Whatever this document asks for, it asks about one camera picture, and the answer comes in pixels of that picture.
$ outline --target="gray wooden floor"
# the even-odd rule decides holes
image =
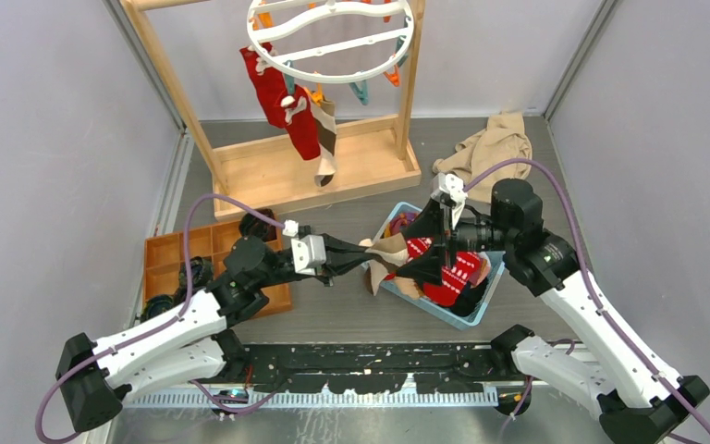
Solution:
[[[420,187],[392,191],[354,201],[336,203],[293,213],[292,219],[312,225],[342,240],[371,238],[399,201],[423,207],[428,201],[431,165],[453,154],[453,146],[484,128],[484,118],[413,119],[410,140],[422,168]],[[262,122],[208,122],[203,125],[213,146],[247,142],[281,134]],[[532,141],[533,158],[562,180],[550,132],[542,117],[527,117],[526,132]],[[265,167],[271,160],[265,159]],[[559,200],[545,177],[532,171],[528,180],[544,200],[546,226],[569,240],[569,227]],[[176,230],[183,228],[191,203],[211,192],[211,173],[199,152],[191,158]],[[213,204],[205,204],[193,218],[193,226],[215,223]],[[533,329],[545,339],[572,338],[570,328],[507,273],[496,289],[483,322],[468,330],[430,316],[391,293],[380,290],[376,297],[366,291],[360,270],[338,277],[335,286],[324,288],[316,281],[292,284],[294,309],[285,314],[254,319],[234,329],[243,342],[390,342],[490,340],[515,324]]]

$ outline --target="wooden compartment box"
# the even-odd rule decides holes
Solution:
[[[191,257],[201,256],[214,263],[214,276],[225,271],[225,257],[233,244],[240,238],[238,221],[209,225],[190,231],[189,248]],[[275,240],[267,242],[274,251],[284,248],[281,233]],[[178,289],[178,271],[183,266],[183,233],[171,233],[145,240],[145,271],[142,293],[143,304],[153,296],[168,294]],[[263,289],[270,302],[255,317],[275,315],[292,309],[289,284]]]

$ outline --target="gray wall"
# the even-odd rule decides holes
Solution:
[[[551,124],[601,286],[710,387],[710,2],[624,0]]]
[[[238,52],[249,44],[250,2],[211,0],[149,12],[201,119],[264,119]],[[427,0],[413,114],[485,116],[503,109],[540,114],[600,2]],[[302,10],[274,14],[274,23]],[[381,18],[328,18],[280,40],[276,48],[287,53],[399,26],[396,18],[388,24]],[[379,65],[395,48],[392,42],[376,43],[302,60],[298,67],[345,74]],[[324,90],[337,101],[341,116],[398,110],[399,88],[382,76],[369,81],[368,106],[358,102],[348,85]]]
[[[177,140],[102,2],[0,2],[0,443],[37,442],[66,338],[127,321]]]

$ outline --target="blue plastic bin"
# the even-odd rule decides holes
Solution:
[[[385,223],[382,224],[382,227],[380,227],[379,231],[377,231],[377,235],[374,237],[373,240],[377,242],[380,238],[382,238],[383,233],[385,233],[385,228],[387,227],[387,224],[390,223],[390,221],[399,213],[409,212],[420,213],[421,209],[406,202],[397,203],[396,207],[393,208],[393,211],[390,213],[390,216],[387,217]],[[492,296],[494,296],[494,289],[496,288],[496,284],[499,282],[499,279],[502,277],[502,272],[505,270],[505,263],[502,261],[502,256],[505,254],[505,252],[487,252],[487,254],[488,259],[491,261],[491,271],[488,273],[488,286],[485,289],[484,297],[475,307],[475,310],[472,312],[472,314],[467,317],[456,316],[455,314],[450,313],[447,308],[440,307],[439,305],[431,302],[431,300],[429,300],[425,296],[421,297],[419,300],[416,301],[410,296],[407,296],[406,294],[402,293],[398,289],[398,287],[396,287],[396,284],[394,284],[390,280],[383,281],[380,286],[383,289],[390,291],[391,293],[397,294],[399,298],[411,303],[412,305],[417,306],[426,313],[429,313],[431,315],[434,315],[435,317],[438,317],[439,319],[442,319],[451,326],[458,328],[459,330],[465,330],[467,328],[477,326],[478,324],[480,324],[480,321],[483,320],[485,309],[488,307],[488,303],[491,301]]]

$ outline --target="worn black paint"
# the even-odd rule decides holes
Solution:
[[[418,393],[483,391],[483,382],[523,380],[487,344],[249,344],[251,383],[259,391],[394,392],[412,373]],[[212,383],[242,383],[246,371]]]

